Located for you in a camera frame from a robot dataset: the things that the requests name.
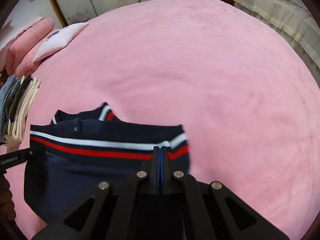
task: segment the pink bedsheet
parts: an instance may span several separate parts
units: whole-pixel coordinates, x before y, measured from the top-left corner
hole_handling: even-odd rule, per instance
[[[280,35],[226,3],[154,0],[110,11],[35,75],[42,84],[27,128],[57,109],[107,101],[126,122],[183,124],[191,174],[221,181],[291,240],[320,210],[320,90]],[[23,169],[7,178],[31,238],[40,224],[23,201]]]

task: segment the white stripe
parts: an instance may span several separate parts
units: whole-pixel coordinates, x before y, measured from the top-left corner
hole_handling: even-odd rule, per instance
[[[66,144],[73,144],[73,145],[82,145],[82,146],[94,146],[94,147],[108,147],[108,148],[120,148],[120,149],[129,149],[129,150],[143,150],[143,151],[152,151],[154,146],[166,146],[171,147],[174,149],[180,143],[187,139],[184,133],[178,135],[172,141],[163,141],[158,144],[153,143],[124,143],[124,142],[109,142],[109,141],[97,141],[97,140],[83,140],[83,139],[72,139],[72,138],[62,138],[53,136],[50,134],[37,132],[37,131],[30,131],[30,134],[38,135],[41,137],[48,138],[50,140],[66,143]]]
[[[100,121],[104,121],[106,119],[106,116],[107,116],[107,113],[109,112],[110,110],[110,106],[105,106],[102,111],[101,111],[101,114],[98,118],[98,120]]]

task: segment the folded clothes stack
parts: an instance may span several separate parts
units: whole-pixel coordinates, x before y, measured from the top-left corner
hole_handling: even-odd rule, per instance
[[[0,145],[23,141],[26,118],[41,81],[31,75],[8,77],[0,89]]]

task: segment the metal screw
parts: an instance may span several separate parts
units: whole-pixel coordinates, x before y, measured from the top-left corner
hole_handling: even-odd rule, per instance
[[[182,178],[184,173],[182,171],[175,171],[173,173],[173,175],[176,177],[176,178]]]
[[[106,189],[109,187],[109,183],[103,181],[99,183],[99,188],[101,188],[102,190]]]
[[[137,176],[139,178],[144,178],[147,175],[147,173],[145,171],[138,171],[137,172]]]
[[[214,189],[221,189],[222,184],[218,181],[214,181],[214,182],[212,182],[211,187],[213,187]]]

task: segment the folded towel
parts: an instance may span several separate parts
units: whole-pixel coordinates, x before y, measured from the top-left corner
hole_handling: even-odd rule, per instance
[[[12,132],[10,132],[9,136],[6,137],[9,144],[15,145],[23,141],[24,131],[26,128],[26,117],[33,99],[38,93],[40,84],[41,81],[37,77],[34,77],[25,90],[18,104],[17,112],[14,116],[14,122],[13,124],[10,124],[10,130],[12,130]]]

